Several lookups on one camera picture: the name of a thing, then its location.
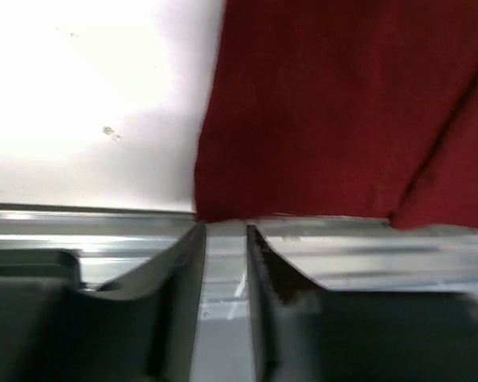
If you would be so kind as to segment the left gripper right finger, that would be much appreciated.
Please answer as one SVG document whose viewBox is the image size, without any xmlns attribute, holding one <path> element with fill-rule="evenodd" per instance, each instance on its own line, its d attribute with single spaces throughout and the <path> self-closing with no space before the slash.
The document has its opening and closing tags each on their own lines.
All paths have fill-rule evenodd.
<svg viewBox="0 0 478 382">
<path fill-rule="evenodd" d="M 257 381 L 478 381 L 478 298 L 329 290 L 254 225 L 246 257 Z"/>
</svg>

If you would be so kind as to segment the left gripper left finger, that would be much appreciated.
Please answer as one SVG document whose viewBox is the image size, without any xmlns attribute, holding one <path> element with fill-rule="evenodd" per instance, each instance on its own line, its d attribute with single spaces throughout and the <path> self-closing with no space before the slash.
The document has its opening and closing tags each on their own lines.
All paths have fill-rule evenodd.
<svg viewBox="0 0 478 382">
<path fill-rule="evenodd" d="M 92 292 L 66 287 L 35 352 L 37 381 L 188 381 L 206 227 Z"/>
</svg>

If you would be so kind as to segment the dark red t-shirt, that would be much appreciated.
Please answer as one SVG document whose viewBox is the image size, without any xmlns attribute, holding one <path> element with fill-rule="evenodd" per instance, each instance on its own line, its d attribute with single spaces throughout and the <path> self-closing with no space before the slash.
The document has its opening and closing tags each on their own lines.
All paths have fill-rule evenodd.
<svg viewBox="0 0 478 382">
<path fill-rule="evenodd" d="M 229 1 L 199 220 L 478 228 L 478 1 Z"/>
</svg>

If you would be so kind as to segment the aluminium rail frame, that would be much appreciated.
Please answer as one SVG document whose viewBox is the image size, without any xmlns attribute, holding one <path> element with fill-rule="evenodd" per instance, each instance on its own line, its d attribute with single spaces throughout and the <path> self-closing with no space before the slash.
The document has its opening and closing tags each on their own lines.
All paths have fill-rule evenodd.
<svg viewBox="0 0 478 382">
<path fill-rule="evenodd" d="M 172 245 L 192 226 L 181 213 L 0 209 L 0 249 L 64 248 L 93 288 Z M 336 290 L 460 291 L 478 297 L 478 230 L 397 231 L 382 220 L 275 218 L 258 222 L 270 244 Z M 192 380 L 250 381 L 245 225 L 207 228 L 206 270 Z"/>
</svg>

